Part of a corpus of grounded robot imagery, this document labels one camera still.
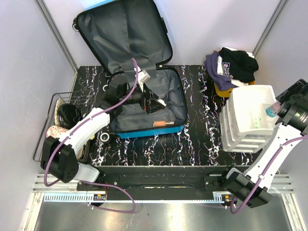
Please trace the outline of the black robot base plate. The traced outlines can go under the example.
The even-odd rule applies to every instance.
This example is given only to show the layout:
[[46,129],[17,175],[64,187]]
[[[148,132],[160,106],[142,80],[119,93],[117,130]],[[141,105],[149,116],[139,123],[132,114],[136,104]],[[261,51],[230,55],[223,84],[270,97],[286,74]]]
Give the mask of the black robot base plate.
[[80,164],[79,169],[68,171],[63,180],[56,178],[51,182],[52,174],[43,177],[43,182],[50,187],[58,182],[68,183],[73,180],[90,181],[126,187],[185,186],[202,188],[208,181],[214,190],[220,190],[221,184],[230,181],[233,173],[243,174],[245,179],[256,182],[263,167],[256,166],[101,166],[94,167]]

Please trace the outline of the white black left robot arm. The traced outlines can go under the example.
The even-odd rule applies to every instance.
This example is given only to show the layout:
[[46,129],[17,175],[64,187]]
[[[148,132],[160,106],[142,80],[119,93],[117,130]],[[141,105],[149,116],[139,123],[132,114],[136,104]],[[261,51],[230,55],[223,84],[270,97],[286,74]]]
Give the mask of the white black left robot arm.
[[124,104],[139,104],[150,113],[158,102],[159,97],[145,84],[135,83],[132,88],[128,83],[109,83],[103,88],[103,95],[98,107],[91,112],[63,136],[45,139],[42,149],[40,166],[46,174],[52,174],[57,181],[68,183],[75,177],[85,174],[87,185],[97,191],[103,187],[104,179],[99,176],[99,170],[93,166],[77,161],[77,154],[84,144],[99,130],[106,127],[122,112]]

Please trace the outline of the white divided organizer tray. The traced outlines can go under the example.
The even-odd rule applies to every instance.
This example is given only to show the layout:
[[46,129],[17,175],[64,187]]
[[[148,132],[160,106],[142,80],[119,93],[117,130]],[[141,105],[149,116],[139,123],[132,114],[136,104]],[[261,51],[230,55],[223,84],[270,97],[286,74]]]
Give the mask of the white divided organizer tray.
[[221,145],[226,152],[256,153],[269,141],[274,118],[266,109],[276,102],[271,85],[249,85],[232,90],[219,113]]

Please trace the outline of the orange plastic basket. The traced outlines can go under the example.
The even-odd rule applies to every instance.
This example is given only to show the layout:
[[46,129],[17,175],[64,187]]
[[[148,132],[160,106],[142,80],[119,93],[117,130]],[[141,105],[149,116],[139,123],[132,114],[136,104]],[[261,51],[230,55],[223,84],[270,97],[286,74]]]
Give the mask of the orange plastic basket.
[[229,98],[233,89],[239,88],[239,86],[236,86],[229,82],[218,83],[216,81],[213,81],[213,83],[214,83],[216,94],[222,98]]

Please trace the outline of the white pink-tipped bottle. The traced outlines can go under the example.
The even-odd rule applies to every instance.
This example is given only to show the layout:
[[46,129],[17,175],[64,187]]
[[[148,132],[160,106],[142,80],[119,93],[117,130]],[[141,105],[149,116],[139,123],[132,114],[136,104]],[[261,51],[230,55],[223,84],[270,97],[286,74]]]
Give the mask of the white pink-tipped bottle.
[[281,108],[281,103],[276,101],[270,107],[268,107],[265,112],[269,117],[275,117]]

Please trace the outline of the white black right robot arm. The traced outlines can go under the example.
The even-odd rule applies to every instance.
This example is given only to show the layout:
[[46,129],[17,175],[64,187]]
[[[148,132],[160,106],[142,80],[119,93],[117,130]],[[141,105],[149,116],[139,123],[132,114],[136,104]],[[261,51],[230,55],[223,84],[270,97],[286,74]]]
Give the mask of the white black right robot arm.
[[257,160],[244,172],[229,166],[218,179],[219,187],[232,194],[233,202],[242,201],[239,207],[230,205],[234,215],[246,205],[254,208],[271,200],[268,190],[277,170],[292,149],[308,137],[308,83],[299,79],[276,99],[281,106],[275,129]]

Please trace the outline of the blue fish-print suitcase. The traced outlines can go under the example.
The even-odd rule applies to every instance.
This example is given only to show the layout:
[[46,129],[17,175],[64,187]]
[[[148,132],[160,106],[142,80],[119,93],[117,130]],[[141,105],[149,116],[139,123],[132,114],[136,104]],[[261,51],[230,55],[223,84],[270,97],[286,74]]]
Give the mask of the blue fish-print suitcase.
[[[136,138],[176,133],[188,119],[187,104],[178,71],[167,65],[173,55],[165,23],[152,0],[115,0],[86,9],[74,19],[77,30],[100,64],[109,83],[135,84],[134,68],[146,70],[145,85],[167,104],[147,114],[139,104],[124,104],[109,125],[119,137]],[[154,121],[174,125],[153,127]]]

